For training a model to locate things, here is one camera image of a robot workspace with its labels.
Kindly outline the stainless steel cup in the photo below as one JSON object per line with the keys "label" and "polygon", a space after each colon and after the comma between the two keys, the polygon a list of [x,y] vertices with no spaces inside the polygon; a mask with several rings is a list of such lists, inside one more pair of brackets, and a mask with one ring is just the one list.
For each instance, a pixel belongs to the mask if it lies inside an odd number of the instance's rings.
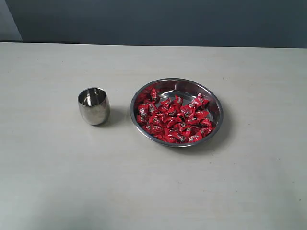
{"label": "stainless steel cup", "polygon": [[90,125],[100,125],[109,119],[110,103],[107,93],[101,88],[91,87],[80,92],[78,106],[81,117]]}

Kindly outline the red candy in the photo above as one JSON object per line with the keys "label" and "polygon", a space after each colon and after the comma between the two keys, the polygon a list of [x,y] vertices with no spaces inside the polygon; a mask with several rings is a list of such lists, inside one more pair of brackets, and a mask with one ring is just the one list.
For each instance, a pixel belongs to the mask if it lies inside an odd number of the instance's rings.
{"label": "red candy", "polygon": [[188,139],[188,143],[192,143],[192,142],[196,142],[202,139],[202,133],[201,132],[197,132],[194,135],[191,135]]}
{"label": "red candy", "polygon": [[148,113],[149,113],[148,110],[149,110],[148,104],[141,104],[138,106],[138,111],[139,111],[139,114],[142,120],[148,117]]}
{"label": "red candy", "polygon": [[203,98],[203,95],[199,93],[189,104],[188,107],[194,108],[196,110],[203,110],[206,108],[210,101]]}
{"label": "red candy", "polygon": [[164,140],[165,140],[165,142],[168,142],[168,143],[175,143],[175,144],[180,143],[180,141],[176,137],[172,136],[169,133],[164,134]]}
{"label": "red candy", "polygon": [[173,100],[173,104],[177,107],[181,107],[183,104],[184,98],[175,94],[175,99]]}

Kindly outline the stainless steel plate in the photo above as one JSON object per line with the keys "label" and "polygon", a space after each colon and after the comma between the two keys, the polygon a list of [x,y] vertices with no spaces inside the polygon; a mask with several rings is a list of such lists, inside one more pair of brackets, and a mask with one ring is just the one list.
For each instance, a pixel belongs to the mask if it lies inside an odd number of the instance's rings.
{"label": "stainless steel plate", "polygon": [[[209,100],[206,108],[196,110],[188,104],[199,94]],[[175,94],[183,97],[179,108],[173,104]],[[141,119],[138,106],[148,104],[148,117]],[[219,131],[224,118],[218,98],[206,87],[186,79],[166,78],[152,81],[141,87],[130,103],[130,116],[136,128],[148,139],[167,147],[183,148],[205,143]],[[202,139],[188,143],[191,135],[202,133]],[[180,143],[168,143],[169,133]]]}

